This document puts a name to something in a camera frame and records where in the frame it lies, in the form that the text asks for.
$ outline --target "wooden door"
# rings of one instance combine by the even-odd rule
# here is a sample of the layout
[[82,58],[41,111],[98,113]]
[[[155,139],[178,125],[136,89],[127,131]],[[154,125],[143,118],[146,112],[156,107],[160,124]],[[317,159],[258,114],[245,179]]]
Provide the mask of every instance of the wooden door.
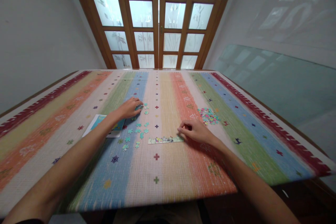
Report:
[[201,69],[227,0],[80,0],[106,66]]
[[202,69],[227,0],[160,0],[159,68]]

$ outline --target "forearm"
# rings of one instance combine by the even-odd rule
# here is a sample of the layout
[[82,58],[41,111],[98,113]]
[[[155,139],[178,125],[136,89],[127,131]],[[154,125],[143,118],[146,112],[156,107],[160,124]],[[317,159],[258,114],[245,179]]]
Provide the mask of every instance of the forearm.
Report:
[[95,129],[77,142],[26,193],[10,211],[4,223],[15,223],[30,218],[39,218],[47,223],[112,127],[121,119],[120,113],[110,113]]
[[282,199],[219,139],[212,145],[222,154],[227,169],[238,187],[255,206],[267,223],[299,223]]

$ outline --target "striped tablecloth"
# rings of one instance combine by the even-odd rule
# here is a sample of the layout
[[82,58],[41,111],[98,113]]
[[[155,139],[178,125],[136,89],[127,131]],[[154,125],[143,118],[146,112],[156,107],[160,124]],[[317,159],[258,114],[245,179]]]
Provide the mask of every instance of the striped tablecloth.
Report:
[[108,114],[132,96],[147,105],[125,121],[119,138],[106,139],[60,211],[236,192],[221,156],[209,145],[148,144],[176,139],[181,120],[202,120],[202,108],[220,119],[208,128],[270,185],[336,171],[330,159],[218,72],[79,71],[1,118],[0,216],[82,138],[96,114]]

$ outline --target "blue stripe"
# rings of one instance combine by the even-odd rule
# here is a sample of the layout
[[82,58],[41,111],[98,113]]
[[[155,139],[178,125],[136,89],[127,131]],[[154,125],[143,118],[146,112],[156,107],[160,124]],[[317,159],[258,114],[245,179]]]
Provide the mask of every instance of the blue stripe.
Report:
[[[147,72],[137,72],[124,101],[132,96],[139,97],[142,100],[145,94],[147,79]],[[84,210],[85,206],[87,206],[87,210],[122,208],[124,206],[135,142],[138,141],[140,136],[139,133],[135,133],[138,122],[139,117],[135,121],[126,119],[124,125],[127,125],[127,129],[122,130],[120,137],[106,139],[97,166],[85,184],[84,198],[80,201],[79,210]],[[128,130],[133,130],[133,133],[128,134]],[[130,137],[130,142],[125,142],[126,137]],[[124,142],[119,144],[119,139],[123,139]],[[122,149],[125,144],[128,144],[129,148],[123,151]],[[119,157],[116,163],[111,162],[114,156]],[[105,189],[104,183],[107,180],[112,181],[111,187]]]
[[[210,84],[210,86],[221,96],[225,103],[235,113],[244,126],[253,134],[255,139],[262,145],[268,155],[278,164],[281,171],[292,181],[311,178],[314,173],[308,168],[299,157],[292,153],[289,149],[285,148],[274,136],[261,125],[259,121],[242,106],[236,97],[232,97],[230,92],[222,86],[213,76],[209,73],[201,73],[202,77]],[[283,156],[277,153],[277,150],[282,152]]]

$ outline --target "person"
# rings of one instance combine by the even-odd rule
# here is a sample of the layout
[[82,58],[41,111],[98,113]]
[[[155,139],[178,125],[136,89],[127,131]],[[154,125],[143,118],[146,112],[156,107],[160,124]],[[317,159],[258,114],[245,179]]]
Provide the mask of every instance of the person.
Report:
[[[132,97],[109,113],[24,195],[9,212],[3,224],[48,223],[61,200],[104,143],[112,127],[124,118],[139,114],[141,109],[135,110],[139,105],[143,105],[143,102]],[[177,130],[187,141],[192,139],[199,143],[210,144],[222,153],[225,165],[237,185],[267,223],[299,223],[281,198],[202,122],[184,120]]]

